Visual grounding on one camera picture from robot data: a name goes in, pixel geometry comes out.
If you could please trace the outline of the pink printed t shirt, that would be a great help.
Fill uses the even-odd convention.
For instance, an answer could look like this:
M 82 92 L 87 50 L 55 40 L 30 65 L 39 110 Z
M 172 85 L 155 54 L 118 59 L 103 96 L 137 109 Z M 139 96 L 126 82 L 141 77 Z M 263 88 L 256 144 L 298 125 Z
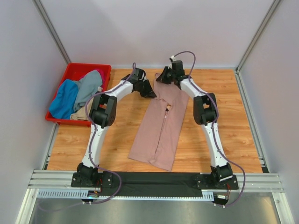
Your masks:
M 158 81 L 154 93 L 128 158 L 171 171 L 189 96 L 173 83 Z

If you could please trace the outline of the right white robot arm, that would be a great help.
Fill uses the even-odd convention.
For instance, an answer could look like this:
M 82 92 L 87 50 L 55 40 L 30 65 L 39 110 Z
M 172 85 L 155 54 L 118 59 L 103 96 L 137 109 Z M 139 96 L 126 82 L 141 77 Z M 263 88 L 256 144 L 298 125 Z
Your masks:
M 171 59 L 156 81 L 163 84 L 175 84 L 193 100 L 193 117 L 205 135 L 211 159 L 211 173 L 207 175 L 208 183 L 218 188 L 238 189 L 236 176 L 225 156 L 218 131 L 219 112 L 213 93 L 202 90 L 185 74 L 183 62 Z

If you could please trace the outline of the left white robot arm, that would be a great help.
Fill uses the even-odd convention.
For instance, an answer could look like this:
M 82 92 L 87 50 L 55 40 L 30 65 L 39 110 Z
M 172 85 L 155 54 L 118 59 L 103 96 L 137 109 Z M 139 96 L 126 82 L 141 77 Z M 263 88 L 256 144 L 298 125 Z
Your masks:
M 132 92 L 138 92 L 143 98 L 155 98 L 153 88 L 146 78 L 146 72 L 136 67 L 115 87 L 104 92 L 96 92 L 87 103 L 92 101 L 90 110 L 85 107 L 88 120 L 91 122 L 91 134 L 82 162 L 73 174 L 72 187 L 99 187 L 103 174 L 100 169 L 100 152 L 105 135 L 116 118 L 117 103 Z

